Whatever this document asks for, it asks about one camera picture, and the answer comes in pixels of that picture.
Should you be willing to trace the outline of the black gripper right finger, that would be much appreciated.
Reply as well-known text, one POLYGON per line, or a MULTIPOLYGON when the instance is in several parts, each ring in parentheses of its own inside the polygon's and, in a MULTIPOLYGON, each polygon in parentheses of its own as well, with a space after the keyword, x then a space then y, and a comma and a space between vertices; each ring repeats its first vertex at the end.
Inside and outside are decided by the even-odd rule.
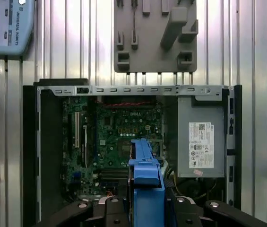
POLYGON ((227 203, 211 200, 203 207, 191 198, 166 199, 167 227, 267 227, 263 222, 227 203))

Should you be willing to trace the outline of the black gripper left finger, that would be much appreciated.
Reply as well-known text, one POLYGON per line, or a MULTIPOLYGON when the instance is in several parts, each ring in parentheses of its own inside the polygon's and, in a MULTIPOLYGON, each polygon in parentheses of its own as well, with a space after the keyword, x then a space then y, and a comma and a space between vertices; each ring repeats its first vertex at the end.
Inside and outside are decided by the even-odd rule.
POLYGON ((94 205, 90 201, 76 201, 49 218, 44 219, 36 227, 129 227, 129 215, 126 201, 119 197, 102 197, 94 205))

